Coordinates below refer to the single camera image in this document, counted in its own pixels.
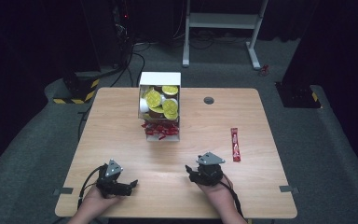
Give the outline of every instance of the red stick packet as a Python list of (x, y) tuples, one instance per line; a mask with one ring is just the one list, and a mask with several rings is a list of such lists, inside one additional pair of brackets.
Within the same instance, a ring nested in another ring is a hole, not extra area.
[(238, 143), (238, 128), (231, 128), (232, 160), (241, 161), (240, 145)]

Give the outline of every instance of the wooden table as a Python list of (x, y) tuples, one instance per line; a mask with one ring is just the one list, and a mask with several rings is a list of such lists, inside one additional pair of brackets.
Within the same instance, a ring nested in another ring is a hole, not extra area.
[[(182, 88), (180, 141), (147, 142), (138, 119), (138, 89), (101, 88), (56, 206), (59, 217), (76, 212), (87, 176), (112, 158), (124, 168), (119, 183), (138, 186), (104, 217), (218, 217), (203, 192), (188, 179), (208, 151), (226, 160), (223, 172), (234, 183), (247, 218), (293, 218), (296, 206), (258, 92), (254, 89)], [(204, 97), (214, 98), (212, 105)], [(238, 128), (241, 162), (232, 161), (230, 128)], [(95, 174), (90, 182), (96, 180)]]

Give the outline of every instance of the display box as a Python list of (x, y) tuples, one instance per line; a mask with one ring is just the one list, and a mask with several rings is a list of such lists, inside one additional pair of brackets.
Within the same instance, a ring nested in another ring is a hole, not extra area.
[(147, 141), (179, 141), (181, 74), (143, 72), (139, 82), (138, 118)]

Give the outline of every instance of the white metal stand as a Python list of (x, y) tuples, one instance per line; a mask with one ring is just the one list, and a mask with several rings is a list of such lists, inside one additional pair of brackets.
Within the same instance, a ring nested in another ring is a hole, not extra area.
[(255, 41), (263, 21), (264, 12), (266, 11), (269, 0), (263, 0), (261, 9), (257, 15), (244, 14), (219, 14), (219, 13), (191, 13), (190, 0), (187, 0), (186, 9), (186, 34), (185, 45), (183, 49), (183, 67), (190, 66), (189, 54), (189, 32), (190, 27), (206, 27), (206, 28), (232, 28), (232, 29), (249, 29), (254, 30), (251, 42), (246, 42), (249, 56), (252, 60), (252, 66), (255, 70), (261, 68), (255, 55)]

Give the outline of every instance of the hand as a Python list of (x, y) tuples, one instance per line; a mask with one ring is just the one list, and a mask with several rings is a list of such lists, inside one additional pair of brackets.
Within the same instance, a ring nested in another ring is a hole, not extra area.
[(86, 197), (84, 197), (83, 203), (68, 223), (89, 223), (108, 207), (121, 202), (124, 198), (125, 196), (113, 196), (105, 199), (100, 190), (92, 186)]
[[(221, 182), (232, 189), (234, 188), (232, 182), (225, 175)], [(246, 223), (245, 219), (237, 212), (231, 192), (225, 186), (220, 183), (215, 186), (204, 186), (200, 184), (197, 184), (197, 186), (206, 194), (209, 202), (222, 218), (223, 223)]]

